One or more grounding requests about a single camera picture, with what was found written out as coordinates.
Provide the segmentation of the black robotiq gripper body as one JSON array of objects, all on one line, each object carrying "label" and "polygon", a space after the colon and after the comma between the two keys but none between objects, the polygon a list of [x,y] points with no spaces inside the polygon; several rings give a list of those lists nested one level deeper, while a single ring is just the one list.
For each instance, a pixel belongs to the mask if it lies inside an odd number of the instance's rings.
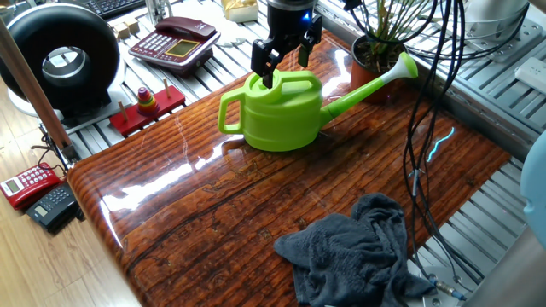
[{"label": "black robotiq gripper body", "polygon": [[311,26],[312,7],[297,10],[268,7],[268,38],[303,36]]}]

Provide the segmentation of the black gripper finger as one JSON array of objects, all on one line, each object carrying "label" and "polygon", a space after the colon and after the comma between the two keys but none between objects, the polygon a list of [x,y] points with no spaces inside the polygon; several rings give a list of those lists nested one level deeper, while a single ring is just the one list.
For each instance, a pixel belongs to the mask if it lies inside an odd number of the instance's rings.
[{"label": "black gripper finger", "polygon": [[283,58],[280,42],[279,37],[257,39],[253,42],[251,68],[262,78],[263,85],[268,89],[273,86],[273,72]]},{"label": "black gripper finger", "polygon": [[305,35],[300,39],[298,63],[302,67],[308,67],[309,56],[313,47],[322,39],[322,16],[315,15]]}]

